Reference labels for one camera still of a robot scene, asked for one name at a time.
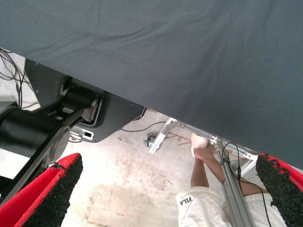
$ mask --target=gray cloth cover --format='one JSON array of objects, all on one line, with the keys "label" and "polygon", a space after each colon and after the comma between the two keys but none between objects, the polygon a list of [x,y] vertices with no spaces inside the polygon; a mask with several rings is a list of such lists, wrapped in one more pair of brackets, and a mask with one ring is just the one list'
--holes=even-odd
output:
[{"label": "gray cloth cover", "polygon": [[301,0],[1,1],[0,46],[303,168]]}]

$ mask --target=wire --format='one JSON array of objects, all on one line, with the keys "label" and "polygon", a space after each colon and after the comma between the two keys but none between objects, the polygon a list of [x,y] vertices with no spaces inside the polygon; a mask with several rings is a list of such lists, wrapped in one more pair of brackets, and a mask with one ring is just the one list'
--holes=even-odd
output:
[{"label": "wire", "polygon": [[[227,143],[227,144],[224,146],[224,148],[223,148],[223,150],[222,150],[222,160],[223,160],[223,153],[224,153],[225,148],[226,148],[226,146],[227,146],[228,144],[234,144],[234,145],[236,146],[237,151],[238,151],[238,170],[239,170],[239,169],[241,170],[241,168],[240,168],[240,156],[239,156],[239,149],[238,149],[237,144],[235,144],[234,142],[229,142],[229,143]],[[263,204],[264,204],[264,209],[265,209],[265,214],[266,214],[267,222],[268,222],[269,226],[270,226],[270,227],[272,227],[272,226],[271,226],[271,224],[270,224],[270,221],[269,221],[268,212],[267,212],[266,203],[265,203],[265,198],[264,198],[264,193],[263,193],[263,191],[262,191],[261,187],[259,187],[259,186],[258,186],[258,185],[256,185],[255,183],[252,183],[252,182],[246,182],[246,181],[242,181],[242,180],[240,180],[240,177],[241,177],[241,176],[239,176],[239,174],[238,174],[238,178],[237,178],[237,176],[234,174],[234,172],[233,172],[233,170],[232,170],[232,168],[231,168],[230,163],[228,163],[228,168],[229,168],[229,170],[232,172],[232,175],[233,175],[233,176],[234,176],[234,177],[235,177],[237,180],[239,180],[239,186],[240,186],[240,188],[241,188],[241,184],[240,184],[240,182],[242,182],[242,183],[248,183],[248,184],[252,184],[252,185],[254,185],[254,186],[257,186],[257,187],[260,189],[260,192],[261,192],[261,194],[262,194],[262,198],[263,198]]]},{"label": "wire", "polygon": [[37,105],[37,104],[39,104],[39,103],[38,102],[34,102],[34,103],[30,104],[30,105],[22,107],[22,109],[26,109],[26,108],[32,107],[34,105]]},{"label": "wire", "polygon": [[224,153],[224,151],[225,151],[225,148],[226,148],[227,145],[229,145],[229,144],[234,144],[234,145],[236,146],[236,148],[237,148],[237,152],[238,152],[238,168],[237,168],[237,175],[238,175],[238,180],[239,180],[239,187],[240,187],[240,189],[241,189],[241,192],[243,193],[242,187],[241,187],[241,184],[240,184],[240,179],[241,179],[241,167],[240,167],[239,148],[238,148],[237,144],[235,144],[234,142],[229,142],[229,143],[227,143],[227,144],[224,146],[223,151],[222,151],[222,160],[224,160],[224,158],[223,158],[223,153]]},{"label": "wire", "polygon": [[155,124],[161,124],[161,123],[165,123],[165,122],[156,122],[156,123],[154,123],[154,124],[148,126],[147,128],[141,129],[141,130],[130,131],[130,130],[125,130],[125,129],[123,129],[123,128],[122,128],[121,130],[122,130],[122,131],[126,131],[126,132],[140,132],[140,131],[144,131],[144,130],[149,129],[150,127],[154,126]]},{"label": "wire", "polygon": [[28,76],[27,76],[27,73],[25,72],[25,70],[23,72],[21,72],[21,70],[18,68],[18,66],[16,65],[14,60],[11,58],[9,53],[12,53],[12,52],[6,51],[6,50],[0,48],[0,57],[1,57],[2,63],[6,67],[8,72],[11,74],[11,75],[6,75],[6,74],[0,72],[0,78],[3,80],[7,80],[7,81],[10,81],[10,80],[15,81],[16,91],[18,93],[18,106],[20,108],[22,108],[22,104],[23,104],[22,85],[23,85],[23,83],[26,83],[32,91],[34,91],[34,90],[31,87],[30,82],[26,80],[26,78],[28,78]]}]

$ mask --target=leg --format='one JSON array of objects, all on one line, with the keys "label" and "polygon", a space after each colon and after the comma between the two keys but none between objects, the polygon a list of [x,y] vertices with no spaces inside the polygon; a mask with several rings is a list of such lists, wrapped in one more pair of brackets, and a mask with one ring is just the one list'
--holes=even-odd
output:
[{"label": "leg", "polygon": [[206,177],[206,172],[204,168],[204,162],[201,159],[195,158],[195,165],[193,173],[191,175],[190,186],[202,186],[209,187],[208,180]]},{"label": "leg", "polygon": [[[209,146],[207,148],[196,148],[194,151],[195,157],[202,160],[207,167],[212,171],[214,176],[220,181],[220,183],[225,183],[225,177],[223,174],[222,167],[220,163],[214,158],[214,154],[216,153],[214,146]],[[249,182],[244,178],[241,178],[241,188],[243,196],[259,194],[260,189],[252,184],[245,183]]]}]

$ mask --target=person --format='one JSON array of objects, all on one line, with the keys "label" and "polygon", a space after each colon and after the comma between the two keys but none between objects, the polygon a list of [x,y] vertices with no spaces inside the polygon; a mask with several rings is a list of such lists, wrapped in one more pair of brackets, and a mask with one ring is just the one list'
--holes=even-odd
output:
[{"label": "person", "polygon": [[[207,147],[208,140],[192,134],[192,155],[195,165],[190,181],[190,188],[176,196],[179,208],[179,227],[232,227],[231,216],[226,202],[221,203],[218,192],[209,188],[205,165],[211,170],[221,184],[225,183],[220,163],[214,157],[213,145]],[[241,178],[241,188],[250,216],[256,227],[268,227],[264,203],[260,189]],[[278,209],[271,206],[272,197],[264,193],[268,217],[272,227],[286,227]]]}]

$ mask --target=black metal panel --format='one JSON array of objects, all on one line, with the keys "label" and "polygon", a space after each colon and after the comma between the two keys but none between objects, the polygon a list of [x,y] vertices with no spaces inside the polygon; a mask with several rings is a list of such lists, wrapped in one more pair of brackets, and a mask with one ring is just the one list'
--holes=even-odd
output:
[{"label": "black metal panel", "polygon": [[10,184],[12,179],[0,176],[0,194],[5,190],[6,186]]},{"label": "black metal panel", "polygon": [[[69,76],[57,72],[29,59],[26,60],[25,70],[36,93],[41,106],[55,102],[60,97],[60,90]],[[83,86],[96,94],[103,94],[104,90],[72,79],[73,84]],[[103,100],[100,114],[94,125],[78,123],[76,126],[94,133],[94,139],[83,141],[97,143],[111,135],[130,121],[143,113],[144,107],[124,98],[107,93]]]}]

